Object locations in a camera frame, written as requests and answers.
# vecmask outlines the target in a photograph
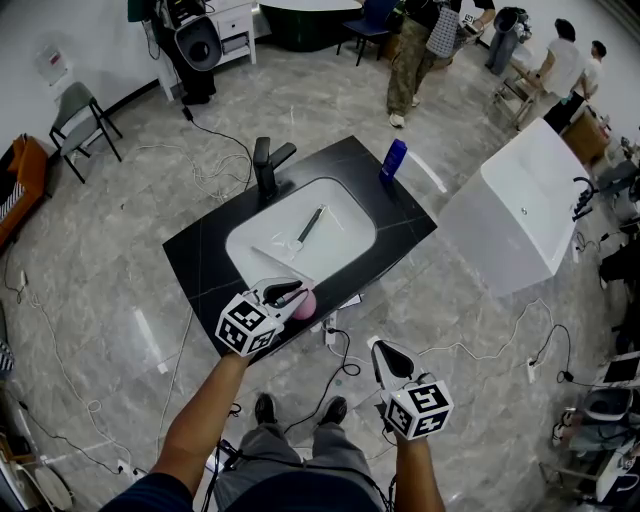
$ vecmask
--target bathtub faucet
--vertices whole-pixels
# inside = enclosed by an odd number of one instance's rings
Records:
[[[598,193],[598,190],[593,186],[593,183],[591,183],[590,180],[588,180],[587,178],[583,178],[582,176],[573,178],[573,181],[574,183],[578,183],[579,181],[584,181],[589,187],[587,190],[580,193],[580,197],[578,198],[578,204],[573,210],[574,216],[572,218],[573,218],[573,222],[575,222],[578,219],[584,217],[585,215],[593,211],[593,208],[589,208],[584,212],[582,211],[582,209],[589,203],[589,201],[591,201],[593,196],[596,193]]]

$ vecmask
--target black shoe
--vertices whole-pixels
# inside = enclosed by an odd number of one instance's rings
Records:
[[[347,415],[347,399],[342,396],[334,396],[324,410],[324,416],[318,425],[325,423],[335,423],[340,425]]]
[[[263,423],[278,423],[276,419],[276,404],[268,393],[262,393],[258,397],[256,407],[254,409],[258,425]]]

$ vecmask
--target camouflage pants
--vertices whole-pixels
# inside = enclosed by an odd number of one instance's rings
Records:
[[[391,78],[387,91],[389,114],[406,115],[422,79],[437,60],[438,57],[426,48],[430,34],[428,28],[411,18],[405,18],[400,33],[398,53],[391,65]]]

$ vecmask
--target black table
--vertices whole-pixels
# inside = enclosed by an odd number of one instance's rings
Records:
[[[279,338],[258,352],[252,362],[329,316],[436,229],[433,220],[400,183],[383,184],[379,180],[381,165],[355,137],[348,137],[277,172],[280,188],[276,197],[265,201],[254,186],[165,242],[164,250],[176,277],[221,355],[230,349],[215,336],[220,313],[236,293],[249,289],[227,255],[227,236],[283,197],[318,178],[334,178],[371,217],[376,240],[367,252],[317,284],[315,314],[308,320],[289,320]]]

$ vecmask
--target blue chair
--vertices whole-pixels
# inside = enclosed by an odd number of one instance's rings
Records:
[[[364,3],[364,17],[359,20],[345,21],[342,24],[347,30],[356,34],[358,38],[356,41],[356,49],[362,42],[356,66],[360,65],[360,59],[364,53],[364,47],[367,41],[378,45],[378,60],[380,60],[382,44],[391,34],[391,32],[385,28],[385,22],[397,3],[398,0],[366,0]],[[336,55],[340,55],[341,46],[342,43],[338,45]]]

